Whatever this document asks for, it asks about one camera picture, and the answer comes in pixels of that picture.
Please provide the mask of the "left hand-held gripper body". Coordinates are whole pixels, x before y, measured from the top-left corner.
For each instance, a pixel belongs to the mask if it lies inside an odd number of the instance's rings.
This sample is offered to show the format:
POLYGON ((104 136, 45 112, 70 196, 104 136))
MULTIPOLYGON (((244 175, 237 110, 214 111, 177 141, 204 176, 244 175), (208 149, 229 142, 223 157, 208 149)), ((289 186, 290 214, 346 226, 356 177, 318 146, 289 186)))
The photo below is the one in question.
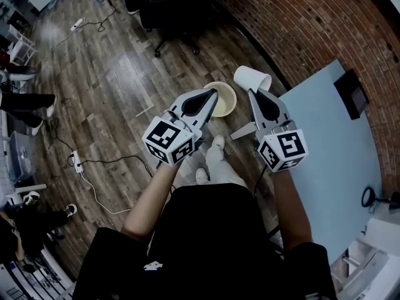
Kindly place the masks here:
POLYGON ((203 118, 180 116, 165 110, 144 132, 142 141, 150 155, 170 166, 179 164, 197 150, 203 135, 203 118))

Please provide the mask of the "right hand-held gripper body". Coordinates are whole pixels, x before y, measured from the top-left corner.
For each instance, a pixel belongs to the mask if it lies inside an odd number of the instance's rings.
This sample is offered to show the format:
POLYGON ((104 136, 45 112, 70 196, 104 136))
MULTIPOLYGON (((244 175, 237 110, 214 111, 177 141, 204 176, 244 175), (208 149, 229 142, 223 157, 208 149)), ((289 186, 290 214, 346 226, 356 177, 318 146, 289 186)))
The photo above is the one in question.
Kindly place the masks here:
POLYGON ((268 132, 256 129, 258 154, 272 173, 295 168, 308 155, 303 130, 289 119, 268 132))

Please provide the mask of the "cream round waste bin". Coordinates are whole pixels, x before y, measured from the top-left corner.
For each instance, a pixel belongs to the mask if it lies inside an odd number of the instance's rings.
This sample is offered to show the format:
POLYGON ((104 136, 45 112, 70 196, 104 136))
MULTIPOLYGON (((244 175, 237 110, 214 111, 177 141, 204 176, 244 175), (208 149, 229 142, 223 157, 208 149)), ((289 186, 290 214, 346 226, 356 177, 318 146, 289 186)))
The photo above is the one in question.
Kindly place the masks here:
POLYGON ((230 85, 225 82, 214 81, 205 85, 204 88, 215 89, 218 93, 218 100, 212 117, 223 118, 234 111, 237 104, 237 96, 230 85))

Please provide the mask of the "white paper cup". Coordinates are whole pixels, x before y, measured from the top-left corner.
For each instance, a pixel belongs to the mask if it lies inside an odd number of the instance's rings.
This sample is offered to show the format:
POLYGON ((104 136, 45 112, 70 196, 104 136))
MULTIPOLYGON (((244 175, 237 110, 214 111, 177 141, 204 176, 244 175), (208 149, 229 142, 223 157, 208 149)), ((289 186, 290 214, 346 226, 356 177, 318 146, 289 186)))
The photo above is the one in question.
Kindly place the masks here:
POLYGON ((259 90, 269 91, 272 77, 269 74, 257 71, 247 66, 240 66, 234 73, 234 82, 245 91, 259 90))

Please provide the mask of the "person's right forearm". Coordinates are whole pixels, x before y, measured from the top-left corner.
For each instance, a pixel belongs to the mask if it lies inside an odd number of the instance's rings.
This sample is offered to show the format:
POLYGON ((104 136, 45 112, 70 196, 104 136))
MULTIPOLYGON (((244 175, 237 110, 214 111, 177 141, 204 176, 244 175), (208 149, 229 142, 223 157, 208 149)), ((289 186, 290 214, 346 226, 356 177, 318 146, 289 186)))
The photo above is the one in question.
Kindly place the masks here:
POLYGON ((301 243, 311 243, 309 219, 289 171, 272 175, 277 217, 285 251, 301 243))

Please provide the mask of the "person's left forearm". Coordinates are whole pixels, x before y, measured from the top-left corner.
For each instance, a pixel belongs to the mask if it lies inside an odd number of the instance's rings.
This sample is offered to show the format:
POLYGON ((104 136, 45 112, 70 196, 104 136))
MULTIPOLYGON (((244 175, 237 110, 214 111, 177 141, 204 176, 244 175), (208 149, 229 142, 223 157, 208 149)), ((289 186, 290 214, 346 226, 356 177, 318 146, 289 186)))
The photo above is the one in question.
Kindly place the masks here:
POLYGON ((123 234, 138 241, 146 241, 153 235, 180 166, 181 163, 160 165, 127 215, 121 229, 123 234))

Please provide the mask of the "white table leg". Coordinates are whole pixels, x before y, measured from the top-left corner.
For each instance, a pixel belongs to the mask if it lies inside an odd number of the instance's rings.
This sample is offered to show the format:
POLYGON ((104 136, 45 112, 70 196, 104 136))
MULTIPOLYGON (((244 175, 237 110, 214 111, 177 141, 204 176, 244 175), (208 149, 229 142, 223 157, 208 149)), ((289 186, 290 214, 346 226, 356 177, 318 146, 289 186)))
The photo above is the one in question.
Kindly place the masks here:
POLYGON ((247 136, 248 134, 254 133, 256 131, 256 125, 254 122, 249 122, 243 127, 240 127, 238 130, 234 131, 230 134, 230 138, 232 140, 237 140, 241 137, 247 136))

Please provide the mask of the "person's grey trousers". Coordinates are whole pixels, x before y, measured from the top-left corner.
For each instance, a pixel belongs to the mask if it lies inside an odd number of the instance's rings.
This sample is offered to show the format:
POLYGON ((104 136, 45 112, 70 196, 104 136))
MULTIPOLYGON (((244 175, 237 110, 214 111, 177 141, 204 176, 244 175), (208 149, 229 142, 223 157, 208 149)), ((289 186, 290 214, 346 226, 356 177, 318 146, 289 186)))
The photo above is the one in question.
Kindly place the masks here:
POLYGON ((206 153, 206 166, 211 184, 237 184, 247 187, 244 180, 237 174, 224 158, 224 150, 212 145, 206 153))

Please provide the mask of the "black office chair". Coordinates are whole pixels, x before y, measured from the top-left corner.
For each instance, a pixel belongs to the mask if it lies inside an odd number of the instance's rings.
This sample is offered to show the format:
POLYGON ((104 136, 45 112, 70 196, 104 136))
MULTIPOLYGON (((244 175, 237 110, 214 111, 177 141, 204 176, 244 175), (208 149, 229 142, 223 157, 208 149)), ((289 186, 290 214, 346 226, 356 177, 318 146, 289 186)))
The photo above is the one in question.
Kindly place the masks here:
POLYGON ((204 19, 205 0, 140 0, 142 27, 151 32, 156 29, 161 40, 154 50, 154 56, 161 56, 163 44, 171 39, 180 39, 199 54, 199 46, 193 41, 193 34, 204 19))

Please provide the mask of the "person's black shirt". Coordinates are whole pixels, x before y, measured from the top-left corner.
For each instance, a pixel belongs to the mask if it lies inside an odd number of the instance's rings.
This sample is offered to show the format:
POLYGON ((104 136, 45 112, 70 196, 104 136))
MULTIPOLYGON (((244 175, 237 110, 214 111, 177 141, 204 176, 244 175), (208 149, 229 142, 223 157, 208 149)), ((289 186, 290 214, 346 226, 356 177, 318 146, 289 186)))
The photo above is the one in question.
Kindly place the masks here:
POLYGON ((176 189, 147 244, 101 227, 73 300, 336 300, 326 249, 279 256, 248 189, 176 189))

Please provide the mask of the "black desk lamp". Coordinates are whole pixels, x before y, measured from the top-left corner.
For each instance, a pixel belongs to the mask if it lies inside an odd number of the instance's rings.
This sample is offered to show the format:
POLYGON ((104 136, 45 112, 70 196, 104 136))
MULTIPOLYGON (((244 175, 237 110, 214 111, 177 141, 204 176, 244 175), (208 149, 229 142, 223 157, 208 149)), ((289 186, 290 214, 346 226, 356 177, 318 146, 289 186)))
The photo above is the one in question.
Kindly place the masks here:
POLYGON ((390 214, 400 212, 400 192, 394 192, 390 198, 378 198, 372 187, 366 187, 362 194, 361 206, 373 214, 378 204, 387 204, 390 214))

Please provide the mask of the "clear plastic storage box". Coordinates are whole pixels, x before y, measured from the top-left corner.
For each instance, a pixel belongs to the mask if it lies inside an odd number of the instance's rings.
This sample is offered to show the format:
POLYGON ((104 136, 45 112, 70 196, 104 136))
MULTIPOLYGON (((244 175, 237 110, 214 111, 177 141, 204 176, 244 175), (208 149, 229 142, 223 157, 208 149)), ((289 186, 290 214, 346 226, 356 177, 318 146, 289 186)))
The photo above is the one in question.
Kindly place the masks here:
POLYGON ((6 149, 9 175, 12 182, 18 183, 26 180, 36 172, 33 161, 33 147, 28 135, 13 131, 6 149))

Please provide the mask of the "dark round stand base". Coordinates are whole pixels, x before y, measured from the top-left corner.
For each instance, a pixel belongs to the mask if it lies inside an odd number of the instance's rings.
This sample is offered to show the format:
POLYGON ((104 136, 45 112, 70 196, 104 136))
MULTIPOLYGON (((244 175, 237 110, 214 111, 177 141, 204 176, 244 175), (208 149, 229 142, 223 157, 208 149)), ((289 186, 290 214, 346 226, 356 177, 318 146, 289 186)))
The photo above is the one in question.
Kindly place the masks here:
POLYGON ((10 81, 28 81, 37 75, 37 71, 30 66, 8 66, 7 76, 10 81))

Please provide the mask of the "white metal rack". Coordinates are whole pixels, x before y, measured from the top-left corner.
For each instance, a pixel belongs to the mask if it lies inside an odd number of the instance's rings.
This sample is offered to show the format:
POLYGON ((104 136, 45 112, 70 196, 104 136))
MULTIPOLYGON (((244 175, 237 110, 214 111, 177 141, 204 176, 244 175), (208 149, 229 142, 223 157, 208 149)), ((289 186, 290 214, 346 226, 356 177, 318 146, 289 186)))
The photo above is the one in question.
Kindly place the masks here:
POLYGON ((10 62, 15 65, 26 66, 37 52, 34 48, 35 44, 11 24, 6 38, 11 42, 7 50, 10 62))

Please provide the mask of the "white desk frame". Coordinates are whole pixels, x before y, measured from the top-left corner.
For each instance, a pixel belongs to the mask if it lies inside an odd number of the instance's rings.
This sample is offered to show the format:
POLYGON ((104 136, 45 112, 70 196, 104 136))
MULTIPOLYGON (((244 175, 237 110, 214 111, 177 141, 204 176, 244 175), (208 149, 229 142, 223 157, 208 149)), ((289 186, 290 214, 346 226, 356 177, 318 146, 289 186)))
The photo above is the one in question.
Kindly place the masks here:
POLYGON ((331 274, 338 300, 400 300, 400 225, 372 218, 331 274))

